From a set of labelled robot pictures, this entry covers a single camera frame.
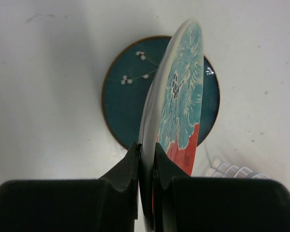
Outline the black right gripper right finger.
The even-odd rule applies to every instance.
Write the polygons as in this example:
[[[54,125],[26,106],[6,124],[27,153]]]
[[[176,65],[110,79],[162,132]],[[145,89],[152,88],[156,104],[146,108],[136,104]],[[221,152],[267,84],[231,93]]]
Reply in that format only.
[[[156,144],[156,232],[290,232],[290,193],[274,180],[191,177]]]

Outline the dark teal blossom plate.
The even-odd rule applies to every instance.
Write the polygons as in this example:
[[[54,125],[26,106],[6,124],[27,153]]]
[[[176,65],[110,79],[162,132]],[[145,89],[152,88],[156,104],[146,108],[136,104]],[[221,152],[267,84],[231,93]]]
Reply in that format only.
[[[109,131],[125,149],[138,140],[145,99],[170,39],[161,35],[132,43],[115,58],[107,71],[101,94],[103,116]],[[198,144],[212,130],[219,103],[216,72],[208,58],[204,58]]]

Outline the red plate with teal flower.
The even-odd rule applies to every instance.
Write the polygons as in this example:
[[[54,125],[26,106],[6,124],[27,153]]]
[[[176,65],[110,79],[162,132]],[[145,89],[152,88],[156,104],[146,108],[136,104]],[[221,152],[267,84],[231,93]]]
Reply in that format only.
[[[203,99],[203,32],[186,20],[171,38],[147,93],[140,124],[140,194],[145,229],[153,231],[152,170],[155,146],[192,173]]]

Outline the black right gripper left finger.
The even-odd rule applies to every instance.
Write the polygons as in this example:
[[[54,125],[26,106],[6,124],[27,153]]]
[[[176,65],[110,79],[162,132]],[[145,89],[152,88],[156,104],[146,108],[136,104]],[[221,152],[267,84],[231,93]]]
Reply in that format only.
[[[0,232],[131,232],[138,218],[141,145],[97,179],[0,185]]]

